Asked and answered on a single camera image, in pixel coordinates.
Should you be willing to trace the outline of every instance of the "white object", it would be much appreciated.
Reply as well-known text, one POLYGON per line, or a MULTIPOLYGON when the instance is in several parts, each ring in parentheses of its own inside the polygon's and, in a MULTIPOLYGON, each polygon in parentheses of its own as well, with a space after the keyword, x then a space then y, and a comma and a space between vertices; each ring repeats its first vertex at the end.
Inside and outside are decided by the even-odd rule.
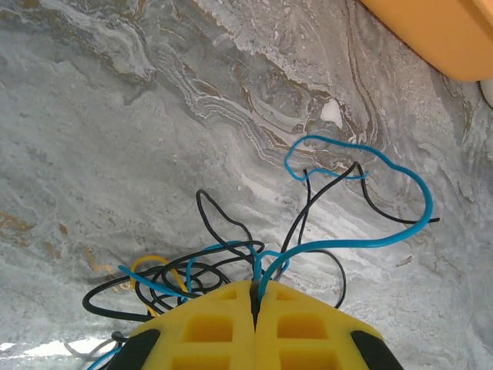
POLYGON ((493 79, 483 79, 479 84, 486 101, 493 108, 493 79))
POLYGON ((325 103, 320 114, 320 119, 325 122, 334 122, 337 127, 342 129, 342 117, 340 116, 339 103, 336 99, 330 99, 325 103))

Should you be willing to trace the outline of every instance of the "white marble pattern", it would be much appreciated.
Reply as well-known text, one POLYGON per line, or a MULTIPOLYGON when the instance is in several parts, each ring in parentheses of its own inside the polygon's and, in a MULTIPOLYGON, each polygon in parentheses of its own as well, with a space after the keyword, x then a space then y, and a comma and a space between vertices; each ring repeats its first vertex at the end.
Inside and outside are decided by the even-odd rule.
MULTIPOLYGON (((210 245, 198 188, 279 247, 305 198, 282 160, 306 133, 416 170, 442 217, 391 247, 337 251, 342 309, 382 332, 406 369, 488 368, 493 112, 477 84, 434 71, 353 0, 197 3, 0 4, 0 368, 79 368, 64 345, 131 330, 85 312, 82 296, 120 262, 210 245), (331 99, 341 127, 320 119, 331 99)), ((419 216, 407 179, 368 155, 316 149, 299 168, 357 159, 381 207, 419 216)), ((326 182, 316 176, 314 188, 326 182)), ((397 230, 345 183, 314 208, 306 239, 397 230)), ((249 277, 245 266, 228 272, 249 277)), ((340 287, 314 256, 293 261, 285 281, 329 303, 340 287)), ((142 310, 131 291, 101 304, 114 300, 142 310)))

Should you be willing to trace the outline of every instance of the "marble surface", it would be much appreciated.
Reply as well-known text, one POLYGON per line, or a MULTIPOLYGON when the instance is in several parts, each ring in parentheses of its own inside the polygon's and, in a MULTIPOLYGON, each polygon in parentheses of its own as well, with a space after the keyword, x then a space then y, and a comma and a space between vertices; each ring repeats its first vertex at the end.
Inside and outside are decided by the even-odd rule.
MULTIPOLYGON (((76 351, 131 330, 85 312, 82 296, 118 263, 210 245, 198 188, 279 248, 306 191, 283 157, 306 133, 416 170, 442 217, 390 247, 337 251, 343 311, 406 369, 490 366, 493 111, 477 84, 434 71, 354 0, 4 0, 0 86, 0 368, 80 368, 76 351), (320 119, 328 102, 340 120, 320 119)), ((359 160, 380 207, 422 211, 418 188, 371 156, 314 146, 295 160, 338 171, 359 160)), ((306 239, 398 230, 346 182, 314 208, 306 239)), ((285 282, 328 303, 340 289, 314 256, 285 282)), ((100 303, 142 311, 125 287, 100 303)))

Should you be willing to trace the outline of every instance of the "yellow plastic part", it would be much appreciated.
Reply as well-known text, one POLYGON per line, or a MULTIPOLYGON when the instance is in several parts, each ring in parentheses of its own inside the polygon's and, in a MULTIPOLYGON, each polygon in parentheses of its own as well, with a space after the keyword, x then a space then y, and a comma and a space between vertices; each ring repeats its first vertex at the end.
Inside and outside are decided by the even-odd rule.
POLYGON ((440 72, 493 78, 493 0, 361 0, 440 72))
POLYGON ((257 329, 250 281, 228 284, 138 327, 161 335, 142 370, 368 370, 350 333, 371 326, 271 281, 257 329))

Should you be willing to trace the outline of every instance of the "yellow wire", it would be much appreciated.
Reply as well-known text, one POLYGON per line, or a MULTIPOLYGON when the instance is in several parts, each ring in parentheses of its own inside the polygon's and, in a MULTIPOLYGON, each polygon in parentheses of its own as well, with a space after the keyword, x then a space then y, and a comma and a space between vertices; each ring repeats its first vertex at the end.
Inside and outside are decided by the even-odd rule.
MULTIPOLYGON (((147 261, 158 261, 158 262, 161 262, 162 264, 168 264, 169 261, 167 259, 165 259, 164 257, 161 257, 161 256, 157 256, 155 254, 151 254, 149 256, 144 256, 144 257, 141 257, 139 258, 137 261, 135 261, 132 265, 132 267, 130 268, 131 272, 136 272, 136 269, 137 269, 137 266, 139 266, 140 264, 144 263, 144 262, 147 262, 147 261)), ((179 287, 181 288, 182 291, 185 291, 185 292, 188 292, 188 290, 186 289, 186 285, 183 283, 181 277, 179 276, 178 274, 178 271, 173 268, 171 270, 171 273, 173 274, 173 276, 175 277, 176 279, 176 282, 178 283, 179 287)), ((130 278, 130 284, 132 285, 132 288, 135 290, 136 288, 136 280, 135 279, 132 279, 130 278)), ((156 317, 158 314, 151 308, 149 307, 147 304, 145 304, 145 306, 147 307, 147 309, 149 310, 149 312, 151 313, 151 315, 153 317, 156 317)))

